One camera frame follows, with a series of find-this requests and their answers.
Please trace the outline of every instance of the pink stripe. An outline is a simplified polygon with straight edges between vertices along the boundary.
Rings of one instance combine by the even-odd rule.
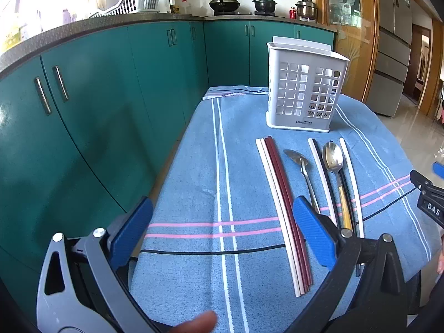
[[[255,224],[255,223],[263,223],[266,221],[277,221],[278,217],[270,217],[270,218],[259,218],[259,219],[250,219],[250,220],[238,220],[238,221],[219,221],[216,223],[152,223],[149,225],[149,228],[153,228],[156,226],[160,227],[168,227],[168,228],[180,228],[180,227],[202,227],[202,226],[239,226],[243,224]]]
[[[398,183],[399,181],[404,180],[404,179],[407,179],[407,178],[410,178],[410,174],[409,174],[409,175],[406,175],[406,176],[403,176],[402,178],[399,178],[399,179],[397,179],[397,180],[395,180],[395,181],[392,181],[392,182],[390,182],[390,183],[388,183],[388,184],[386,184],[386,185],[384,185],[384,186],[382,186],[382,187],[380,187],[380,188],[378,188],[378,189],[376,189],[376,190],[374,190],[374,191],[371,191],[370,193],[367,193],[367,194],[361,195],[359,198],[361,198],[361,199],[365,199],[365,198],[367,198],[368,196],[373,195],[373,194],[375,194],[375,193],[378,193],[378,192],[380,192],[382,189],[385,189],[385,188],[389,187],[390,185],[395,185],[395,184]]]
[[[224,238],[224,237],[243,237],[245,235],[258,235],[265,233],[280,232],[281,228],[270,228],[261,230],[252,230],[250,232],[231,232],[218,234],[158,234],[148,233],[145,238],[178,238],[178,239],[196,239],[196,238]]]
[[[394,191],[397,191],[398,189],[401,189],[403,186],[406,186],[407,184],[410,184],[410,181],[408,181],[408,182],[406,182],[406,183],[403,183],[403,184],[397,186],[396,188],[394,188],[394,189],[392,189],[392,190],[390,190],[390,191],[388,191],[388,192],[382,194],[381,196],[378,196],[377,198],[375,198],[375,199],[373,199],[373,200],[371,200],[371,201],[366,202],[365,204],[362,205],[362,208],[364,208],[364,207],[366,207],[366,206],[369,206],[370,204],[373,204],[373,203],[375,203],[375,202],[378,201],[378,200],[381,200],[381,199],[384,198],[385,196],[387,196],[387,195],[393,193]]]

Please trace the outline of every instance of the hand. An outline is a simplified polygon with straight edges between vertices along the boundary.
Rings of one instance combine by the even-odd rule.
[[[210,333],[216,326],[218,317],[212,310],[207,310],[192,321],[186,321],[172,328],[168,333]]]
[[[444,273],[444,236],[442,237],[442,248],[441,248],[440,257],[438,258],[437,272],[438,274]]]

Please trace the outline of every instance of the cooking pot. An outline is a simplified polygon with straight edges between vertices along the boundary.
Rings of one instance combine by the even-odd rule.
[[[210,7],[216,12],[236,11],[241,3],[238,0],[212,0]]]
[[[317,20],[317,7],[313,0],[301,0],[296,4],[297,15]]]
[[[277,2],[273,0],[253,0],[256,11],[274,12]]]

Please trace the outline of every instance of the metal spoon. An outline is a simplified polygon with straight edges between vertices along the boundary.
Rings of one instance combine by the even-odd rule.
[[[313,207],[316,213],[320,214],[321,211],[319,210],[319,205],[317,204],[316,196],[314,195],[313,187],[311,186],[310,178],[308,177],[307,174],[306,166],[308,165],[308,160],[303,155],[299,154],[294,150],[285,149],[284,153],[301,167],[301,173],[306,179],[308,192],[310,193],[311,206]]]
[[[336,176],[337,187],[339,189],[340,205],[342,208],[343,227],[354,231],[352,220],[350,217],[349,204],[344,190],[344,182],[342,180],[340,170],[344,166],[344,158],[340,147],[334,142],[328,142],[322,149],[322,158],[328,171]]]

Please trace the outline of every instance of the white dish rack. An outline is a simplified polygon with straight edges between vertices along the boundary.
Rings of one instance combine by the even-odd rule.
[[[136,12],[159,12],[159,0],[119,0],[117,4],[104,11],[97,10],[91,17],[134,14]]]
[[[289,37],[268,42],[267,125],[327,133],[349,59],[331,46]]]

